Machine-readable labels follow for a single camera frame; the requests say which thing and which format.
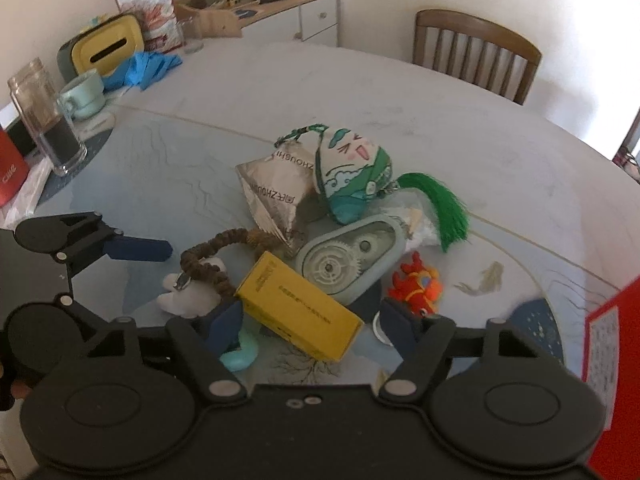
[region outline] white wall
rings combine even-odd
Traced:
[[[3,1],[0,82],[40,56],[60,83],[58,47],[88,19],[116,11],[113,0]],[[462,10],[516,30],[544,56],[526,106],[609,158],[640,107],[640,0],[341,2],[343,46],[403,60],[411,59],[419,9]]]
[[[410,61],[420,9],[476,14],[543,61],[525,106],[611,158],[640,107],[640,0],[341,0],[341,45]]]

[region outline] mint green mug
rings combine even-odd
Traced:
[[[95,68],[79,75],[60,91],[60,101],[73,119],[88,119],[106,103],[102,78]]]

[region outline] white ring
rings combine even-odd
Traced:
[[[389,341],[389,338],[386,336],[386,334],[382,330],[382,327],[380,326],[380,311],[376,312],[376,315],[373,317],[371,328],[373,329],[373,335],[376,336],[378,341],[387,346],[393,346],[393,343]]]

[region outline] orange toy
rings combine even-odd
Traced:
[[[411,264],[401,264],[406,274],[403,280],[394,272],[394,287],[388,290],[390,297],[409,304],[409,308],[418,316],[428,316],[438,311],[436,301],[442,295],[442,284],[438,281],[439,272],[435,267],[425,266],[417,251],[412,254]]]

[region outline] white plush toy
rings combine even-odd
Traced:
[[[226,272],[225,264],[216,256],[207,258],[204,262],[216,265],[222,272]],[[169,274],[162,280],[162,286],[169,291],[158,296],[158,303],[162,310],[192,319],[206,316],[220,304],[220,295],[207,283],[191,280],[182,290],[177,290],[175,283],[179,276],[180,274]]]

